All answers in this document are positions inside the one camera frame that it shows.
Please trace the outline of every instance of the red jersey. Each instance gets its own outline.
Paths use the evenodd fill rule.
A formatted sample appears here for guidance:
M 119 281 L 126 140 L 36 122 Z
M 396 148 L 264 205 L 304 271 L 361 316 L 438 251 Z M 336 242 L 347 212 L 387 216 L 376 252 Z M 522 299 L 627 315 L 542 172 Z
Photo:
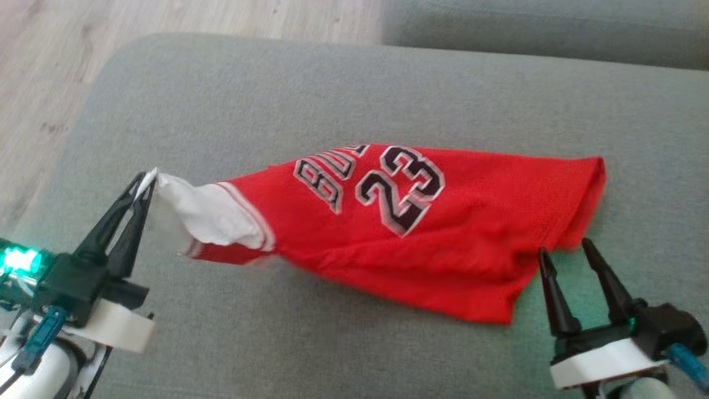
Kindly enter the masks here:
M 276 254 L 390 300 L 507 324 L 539 248 L 580 244 L 604 182 L 601 158 L 336 148 L 217 183 L 263 232 L 259 248 L 197 243 L 192 255 Z

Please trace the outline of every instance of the green light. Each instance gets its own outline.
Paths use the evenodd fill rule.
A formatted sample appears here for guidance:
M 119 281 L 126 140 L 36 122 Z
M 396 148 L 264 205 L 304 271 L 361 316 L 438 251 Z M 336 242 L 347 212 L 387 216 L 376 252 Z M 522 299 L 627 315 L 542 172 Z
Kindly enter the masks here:
M 5 254 L 0 258 L 0 270 L 20 274 L 34 274 L 40 270 L 42 254 L 34 249 L 23 251 L 20 248 L 5 248 Z

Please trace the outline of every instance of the gray cushion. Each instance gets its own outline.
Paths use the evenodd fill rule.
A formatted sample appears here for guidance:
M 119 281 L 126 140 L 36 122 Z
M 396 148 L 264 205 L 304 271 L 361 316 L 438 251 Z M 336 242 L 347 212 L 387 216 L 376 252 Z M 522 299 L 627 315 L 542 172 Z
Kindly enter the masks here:
M 709 2 L 389 0 L 384 42 L 709 70 Z
M 603 155 L 589 235 L 634 295 L 709 327 L 709 73 L 389 46 L 155 35 L 97 79 L 27 241 L 69 249 L 154 165 L 204 184 L 351 143 Z M 586 327 L 607 322 L 580 253 L 555 256 Z M 549 377 L 539 280 L 512 327 L 459 322 L 275 260 L 189 261 L 148 227 L 134 273 L 158 328 L 114 352 L 103 398 L 577 398 Z M 673 375 L 682 398 L 695 391 Z

